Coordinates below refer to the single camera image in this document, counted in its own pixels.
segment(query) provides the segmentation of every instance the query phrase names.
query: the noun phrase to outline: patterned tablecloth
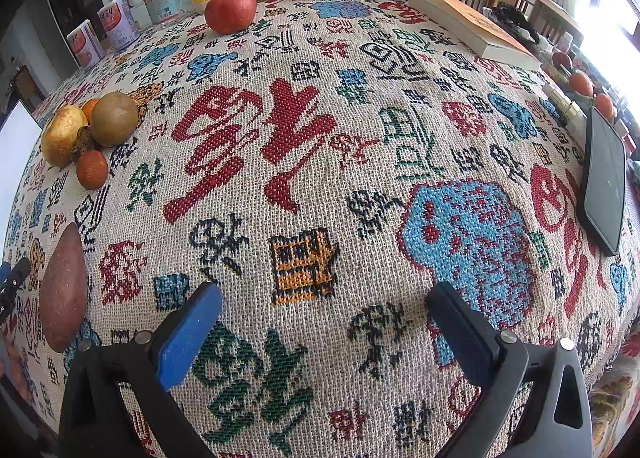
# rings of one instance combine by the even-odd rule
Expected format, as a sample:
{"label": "patterned tablecloth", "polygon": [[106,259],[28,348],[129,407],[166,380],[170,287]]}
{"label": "patterned tablecloth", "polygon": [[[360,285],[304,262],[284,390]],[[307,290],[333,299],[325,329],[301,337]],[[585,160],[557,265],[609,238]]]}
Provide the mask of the patterned tablecloth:
{"label": "patterned tablecloth", "polygon": [[[33,271],[4,329],[36,409],[58,427],[81,337],[155,329],[204,280],[225,305],[172,394],[221,457],[434,456],[479,395],[429,319],[436,280],[526,341],[571,337],[593,384],[636,314],[639,243],[628,216],[620,256],[589,243],[544,82],[395,0],[271,0],[231,36],[187,18],[71,77],[42,125],[114,90],[143,118],[97,191],[39,144],[25,168],[4,257]],[[70,221],[89,305],[56,354],[38,288]]]}

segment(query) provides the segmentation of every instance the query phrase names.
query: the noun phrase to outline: potato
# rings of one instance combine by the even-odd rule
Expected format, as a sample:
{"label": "potato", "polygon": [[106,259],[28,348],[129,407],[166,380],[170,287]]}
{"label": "potato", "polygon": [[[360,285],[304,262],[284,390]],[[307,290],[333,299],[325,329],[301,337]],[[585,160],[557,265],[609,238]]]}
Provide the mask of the potato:
{"label": "potato", "polygon": [[60,236],[40,286],[42,330],[53,351],[62,353],[80,329],[86,310],[86,268],[78,226]]}

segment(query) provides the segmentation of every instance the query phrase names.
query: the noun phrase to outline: red apple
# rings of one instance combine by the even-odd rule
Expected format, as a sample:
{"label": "red apple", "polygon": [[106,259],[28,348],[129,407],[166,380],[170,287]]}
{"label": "red apple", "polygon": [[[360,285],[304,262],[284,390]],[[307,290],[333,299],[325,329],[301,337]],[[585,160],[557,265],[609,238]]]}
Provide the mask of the red apple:
{"label": "red apple", "polygon": [[257,8],[255,0],[210,0],[204,19],[219,34],[236,33],[251,24]]}

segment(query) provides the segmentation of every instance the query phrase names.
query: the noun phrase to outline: black phone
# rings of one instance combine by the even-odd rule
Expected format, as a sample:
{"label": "black phone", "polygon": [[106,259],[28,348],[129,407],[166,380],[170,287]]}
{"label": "black phone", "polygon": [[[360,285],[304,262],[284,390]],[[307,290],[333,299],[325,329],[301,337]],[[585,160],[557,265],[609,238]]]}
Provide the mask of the black phone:
{"label": "black phone", "polygon": [[625,146],[596,108],[591,107],[586,115],[578,219],[605,255],[616,255],[625,210]]}

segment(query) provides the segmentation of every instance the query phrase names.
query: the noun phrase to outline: book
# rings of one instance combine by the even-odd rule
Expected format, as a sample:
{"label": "book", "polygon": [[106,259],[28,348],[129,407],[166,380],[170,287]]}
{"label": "book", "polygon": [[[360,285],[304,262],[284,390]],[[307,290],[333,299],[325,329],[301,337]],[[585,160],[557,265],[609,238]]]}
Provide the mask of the book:
{"label": "book", "polygon": [[536,71],[540,61],[484,15],[459,0],[409,0],[409,6],[425,14],[455,35],[481,59]]}

